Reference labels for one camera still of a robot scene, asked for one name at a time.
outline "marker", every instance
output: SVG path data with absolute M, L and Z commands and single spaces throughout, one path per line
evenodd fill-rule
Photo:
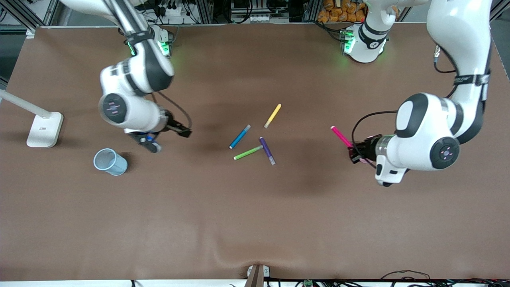
M 269 124 L 273 121 L 274 117 L 276 116 L 276 114 L 278 113 L 278 111 L 281 109 L 282 107 L 282 104 L 278 104 L 276 106 L 276 108 L 274 109 L 273 113 L 271 114 L 271 116 L 269 117 L 269 119 L 267 120 L 266 124 L 264 125 L 264 128 L 267 128 L 269 127 Z
M 269 158 L 269 162 L 271 163 L 271 165 L 275 165 L 276 162 L 274 162 L 273 155 L 271 154 L 271 151 L 269 150 L 269 147 L 267 146 L 266 141 L 264 140 L 263 137 L 259 137 L 259 141 L 262 144 L 264 151 L 266 152 L 267 158 Z
M 236 155 L 236 156 L 234 157 L 234 160 L 238 160 L 238 159 L 240 159 L 240 158 L 243 158 L 243 157 L 245 157 L 245 156 L 247 156 L 247 155 L 250 155 L 250 154 L 252 154 L 252 153 L 254 153 L 254 152 L 256 152 L 256 151 L 259 151 L 259 150 L 261 150 L 261 149 L 263 149 L 263 148 L 264 148 L 264 147 L 263 147 L 262 145 L 260 145 L 260 146 L 258 146 L 258 147 L 256 147 L 256 148 L 251 149 L 251 150 L 249 150 L 249 151 L 247 151 L 247 152 L 244 152 L 244 153 L 242 153 L 242 154 L 240 154 L 240 155 Z
M 229 149 L 233 149 L 236 147 L 236 145 L 239 143 L 239 141 L 243 138 L 243 136 L 246 134 L 246 132 L 251 128 L 250 125 L 247 125 L 244 130 L 241 131 L 241 133 L 234 139 L 234 141 L 230 144 L 228 147 Z
M 335 126 L 331 126 L 331 130 L 337 135 L 337 137 L 344 142 L 348 148 L 352 148 L 351 142 L 337 129 Z

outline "white pole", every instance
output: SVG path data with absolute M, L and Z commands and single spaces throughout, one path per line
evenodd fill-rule
M 32 103 L 29 103 L 23 99 L 20 99 L 16 97 L 15 95 L 8 93 L 4 90 L 0 90 L 0 98 L 5 99 L 6 101 L 9 101 L 16 106 L 25 109 L 31 113 L 34 113 L 42 118 L 49 118 L 51 116 L 51 113 L 47 110 L 40 108 Z

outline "brown table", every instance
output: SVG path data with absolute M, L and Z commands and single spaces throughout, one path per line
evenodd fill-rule
M 390 35 L 375 62 L 358 64 L 314 25 L 182 28 L 164 92 L 192 115 L 194 133 L 163 134 L 163 152 L 151 154 L 97 110 L 99 72 L 129 55 L 116 29 L 39 29 L 8 90 L 65 119 L 54 148 L 28 148 L 33 116 L 2 103 L 0 278 L 239 278 L 255 263 L 282 278 L 401 269 L 508 278 L 510 84 L 497 53 L 484 128 L 445 171 L 380 187 L 329 130 L 349 133 L 361 116 L 416 92 L 450 91 L 453 75 L 432 68 L 425 25 L 395 25 Z M 367 119 L 358 138 L 391 133 L 393 122 Z M 232 160 L 259 136 L 276 166 L 262 152 Z M 106 147 L 128 159 L 126 174 L 94 169 Z

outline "cup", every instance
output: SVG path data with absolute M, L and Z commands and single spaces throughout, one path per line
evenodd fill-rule
M 100 171 L 119 176 L 128 169 L 128 162 L 112 149 L 102 149 L 94 156 L 94 166 Z

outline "purple marker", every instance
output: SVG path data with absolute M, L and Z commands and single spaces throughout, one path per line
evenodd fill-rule
M 274 162 L 273 155 L 271 154 L 271 151 L 269 150 L 266 141 L 264 140 L 263 137 L 259 137 L 259 141 L 262 147 L 264 148 L 264 151 L 266 152 L 267 158 L 269 158 L 269 162 L 271 163 L 271 165 L 275 165 L 276 162 Z

